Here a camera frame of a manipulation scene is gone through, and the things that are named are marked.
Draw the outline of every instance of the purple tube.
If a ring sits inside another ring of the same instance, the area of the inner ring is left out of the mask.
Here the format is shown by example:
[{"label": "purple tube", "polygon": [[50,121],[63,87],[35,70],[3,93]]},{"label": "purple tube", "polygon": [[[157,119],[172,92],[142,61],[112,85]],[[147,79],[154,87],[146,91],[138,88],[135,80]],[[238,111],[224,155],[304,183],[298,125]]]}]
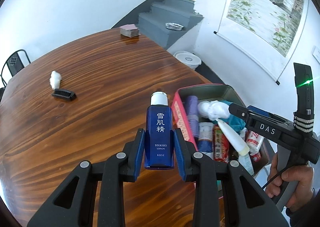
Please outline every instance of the purple tube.
[{"label": "purple tube", "polygon": [[192,130],[192,135],[197,140],[199,138],[198,97],[188,96],[184,103],[184,109]]}]

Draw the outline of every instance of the blue bottle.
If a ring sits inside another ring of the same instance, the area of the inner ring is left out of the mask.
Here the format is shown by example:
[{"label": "blue bottle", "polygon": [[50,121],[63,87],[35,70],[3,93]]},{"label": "blue bottle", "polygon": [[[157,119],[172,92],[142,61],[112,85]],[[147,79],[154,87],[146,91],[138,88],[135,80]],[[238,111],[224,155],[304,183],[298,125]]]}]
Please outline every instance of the blue bottle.
[{"label": "blue bottle", "polygon": [[151,105],[147,109],[144,167],[174,168],[172,111],[167,95],[161,91],[151,95]]}]

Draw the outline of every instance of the brown wood grain surface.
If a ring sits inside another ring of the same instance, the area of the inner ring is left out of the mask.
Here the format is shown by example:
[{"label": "brown wood grain surface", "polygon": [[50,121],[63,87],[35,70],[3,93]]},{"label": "brown wood grain surface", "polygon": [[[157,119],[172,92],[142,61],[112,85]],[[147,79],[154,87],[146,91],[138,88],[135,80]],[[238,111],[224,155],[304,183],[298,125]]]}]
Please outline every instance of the brown wood grain surface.
[{"label": "brown wood grain surface", "polygon": [[[51,96],[53,70],[76,100]],[[164,91],[172,101],[178,88],[202,83],[208,81],[147,37],[130,39],[119,29],[35,60],[9,81],[0,103],[2,199],[26,226],[78,163],[104,161],[134,139],[145,127],[153,92]],[[193,203],[193,184],[177,169],[142,169],[136,183],[124,184],[127,226],[191,226]]]}]

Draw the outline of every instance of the triangular cutout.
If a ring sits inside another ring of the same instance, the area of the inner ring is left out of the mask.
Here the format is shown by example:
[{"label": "triangular cutout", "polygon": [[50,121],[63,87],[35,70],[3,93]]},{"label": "triangular cutout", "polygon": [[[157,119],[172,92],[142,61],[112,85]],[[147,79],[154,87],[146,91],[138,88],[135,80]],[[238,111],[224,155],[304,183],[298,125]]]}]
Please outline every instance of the triangular cutout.
[{"label": "triangular cutout", "polygon": [[76,188],[79,182],[79,177],[74,177],[66,188],[59,194],[59,196],[53,202],[54,205],[70,209],[73,201],[73,197],[76,192]]},{"label": "triangular cutout", "polygon": [[245,203],[249,209],[264,205],[263,199],[244,176],[240,177],[240,182],[244,193]]}]

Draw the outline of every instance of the landscape painting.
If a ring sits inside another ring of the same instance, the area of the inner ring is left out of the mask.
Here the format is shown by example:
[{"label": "landscape painting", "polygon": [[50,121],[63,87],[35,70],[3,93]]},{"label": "landscape painting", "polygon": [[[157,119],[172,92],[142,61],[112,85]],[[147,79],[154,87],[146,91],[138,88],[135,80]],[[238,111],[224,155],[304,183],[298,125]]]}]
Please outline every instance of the landscape painting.
[{"label": "landscape painting", "polygon": [[301,21],[304,0],[231,0],[227,18],[287,56]]}]

